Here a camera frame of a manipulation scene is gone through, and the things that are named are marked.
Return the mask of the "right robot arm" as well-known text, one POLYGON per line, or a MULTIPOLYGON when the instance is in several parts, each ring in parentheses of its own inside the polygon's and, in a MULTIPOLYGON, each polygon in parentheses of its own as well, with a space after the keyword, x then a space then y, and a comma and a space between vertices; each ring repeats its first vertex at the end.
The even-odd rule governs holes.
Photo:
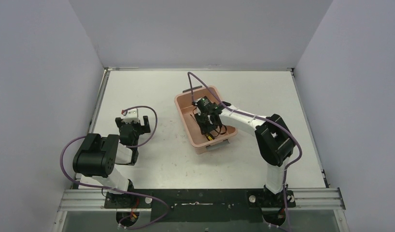
POLYGON ((268 164, 265 202, 271 207, 279 206, 284 201, 284 169, 295 147, 282 117, 254 115, 225 101, 212 102, 206 96, 193 101, 192 105, 197 108, 194 117, 202 134, 231 126, 256 138, 259 153, 268 164))

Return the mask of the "black yellow handled screwdriver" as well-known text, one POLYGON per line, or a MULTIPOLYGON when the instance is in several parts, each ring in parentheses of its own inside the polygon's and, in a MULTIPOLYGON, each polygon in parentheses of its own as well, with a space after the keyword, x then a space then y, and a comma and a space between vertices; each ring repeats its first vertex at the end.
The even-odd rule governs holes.
POLYGON ((210 133, 205 133, 204 136, 206 137, 206 139, 207 139, 208 141, 214 140, 214 137, 213 137, 210 133))

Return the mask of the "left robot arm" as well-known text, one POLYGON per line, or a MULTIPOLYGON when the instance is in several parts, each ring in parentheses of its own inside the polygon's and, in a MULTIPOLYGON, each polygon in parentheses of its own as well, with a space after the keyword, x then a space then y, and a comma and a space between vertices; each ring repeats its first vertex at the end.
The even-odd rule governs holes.
POLYGON ((117 117, 115 123, 118 134, 102 137, 89 133, 74 156, 73 170, 98 181, 108 192, 117 195, 117 202, 123 208, 131 208, 136 202, 133 183, 115 168, 115 165, 133 166, 139 156, 139 137, 151 133, 148 116, 143 123, 137 115, 117 117))

